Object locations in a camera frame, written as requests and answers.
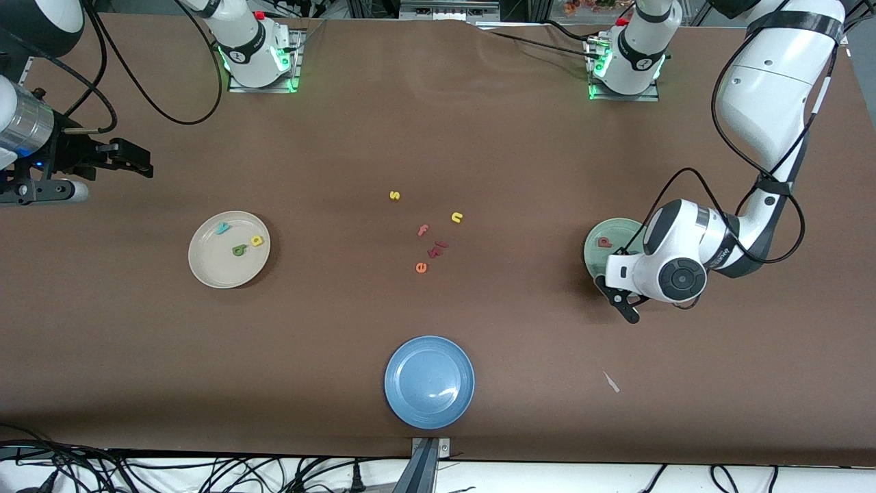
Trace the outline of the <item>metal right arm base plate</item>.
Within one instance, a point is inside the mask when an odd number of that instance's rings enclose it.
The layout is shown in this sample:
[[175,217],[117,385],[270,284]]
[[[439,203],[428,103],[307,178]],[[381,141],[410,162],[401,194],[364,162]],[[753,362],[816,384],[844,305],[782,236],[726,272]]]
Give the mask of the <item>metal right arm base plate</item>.
[[259,22],[256,37],[240,47],[220,46],[229,72],[228,90],[243,93],[291,94],[298,91],[306,30],[291,30],[269,19]]

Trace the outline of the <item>blue plate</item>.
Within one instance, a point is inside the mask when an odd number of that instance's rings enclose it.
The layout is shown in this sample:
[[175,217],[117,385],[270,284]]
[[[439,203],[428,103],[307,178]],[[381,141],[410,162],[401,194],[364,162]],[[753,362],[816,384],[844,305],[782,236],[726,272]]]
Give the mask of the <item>blue plate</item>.
[[449,427],[468,411],[476,376],[459,344],[422,335],[396,349],[386,365],[383,386],[386,402],[402,422],[432,431]]

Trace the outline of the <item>brown table cover sheet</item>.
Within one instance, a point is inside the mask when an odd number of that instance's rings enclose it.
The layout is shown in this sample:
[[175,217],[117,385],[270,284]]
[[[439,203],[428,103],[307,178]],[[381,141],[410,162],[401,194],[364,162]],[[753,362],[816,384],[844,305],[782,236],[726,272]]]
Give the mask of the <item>brown table cover sheet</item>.
[[[569,54],[463,22],[337,20],[297,93],[226,94],[197,126],[110,65],[118,135],[155,175],[0,208],[0,422],[94,447],[409,455],[384,371],[435,334],[476,372],[441,430],[463,459],[876,464],[876,131],[847,56],[788,261],[711,275],[694,309],[647,303],[637,325],[582,265],[592,227],[643,218],[683,166],[723,207],[747,191],[710,118],[742,37],[679,31],[660,100],[626,103],[589,100]],[[228,210],[266,223],[271,256],[211,288],[189,242]]]

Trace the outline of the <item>light green plate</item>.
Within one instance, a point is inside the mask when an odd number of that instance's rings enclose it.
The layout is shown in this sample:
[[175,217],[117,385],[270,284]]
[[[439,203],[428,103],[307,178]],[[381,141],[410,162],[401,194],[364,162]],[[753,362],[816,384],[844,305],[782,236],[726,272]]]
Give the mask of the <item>light green plate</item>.
[[[613,247],[597,246],[600,236],[609,238]],[[582,247],[582,261],[594,278],[605,275],[605,283],[612,288],[622,288],[646,296],[633,283],[632,268],[643,256],[644,227],[628,218],[612,218],[600,222],[589,232]]]

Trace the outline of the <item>aluminium frame bar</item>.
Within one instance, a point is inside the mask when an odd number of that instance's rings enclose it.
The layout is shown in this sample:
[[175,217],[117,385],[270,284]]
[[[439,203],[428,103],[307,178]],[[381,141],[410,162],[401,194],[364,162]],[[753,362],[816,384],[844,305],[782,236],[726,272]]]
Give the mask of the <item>aluminium frame bar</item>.
[[400,20],[500,22],[498,0],[400,0]]

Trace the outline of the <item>orange flowers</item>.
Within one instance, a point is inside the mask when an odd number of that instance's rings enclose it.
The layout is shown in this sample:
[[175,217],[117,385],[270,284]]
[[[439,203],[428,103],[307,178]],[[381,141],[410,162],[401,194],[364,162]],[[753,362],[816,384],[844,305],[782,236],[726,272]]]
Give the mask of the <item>orange flowers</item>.
[[619,15],[635,0],[563,0],[565,15]]

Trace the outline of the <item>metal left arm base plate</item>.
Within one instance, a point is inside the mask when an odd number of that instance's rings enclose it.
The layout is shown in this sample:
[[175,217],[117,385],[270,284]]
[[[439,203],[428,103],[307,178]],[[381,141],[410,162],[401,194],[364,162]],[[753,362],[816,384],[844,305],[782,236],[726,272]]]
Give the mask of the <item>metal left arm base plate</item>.
[[642,93],[621,94],[607,87],[604,81],[591,76],[589,78],[589,99],[616,102],[658,102],[659,88],[657,81],[654,80]]

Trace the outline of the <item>beige brown plate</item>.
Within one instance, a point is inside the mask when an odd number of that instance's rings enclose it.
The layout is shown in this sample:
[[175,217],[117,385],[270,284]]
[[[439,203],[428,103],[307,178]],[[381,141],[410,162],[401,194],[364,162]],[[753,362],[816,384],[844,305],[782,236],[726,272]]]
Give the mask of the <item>beige brown plate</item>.
[[[222,235],[216,234],[219,222],[228,223]],[[250,238],[260,235],[262,246],[253,247]],[[247,244],[241,257],[232,247]],[[252,281],[265,268],[271,256],[271,235],[258,216],[244,210],[228,210],[207,219],[194,233],[188,247],[188,265],[200,283],[211,288],[237,288]]]

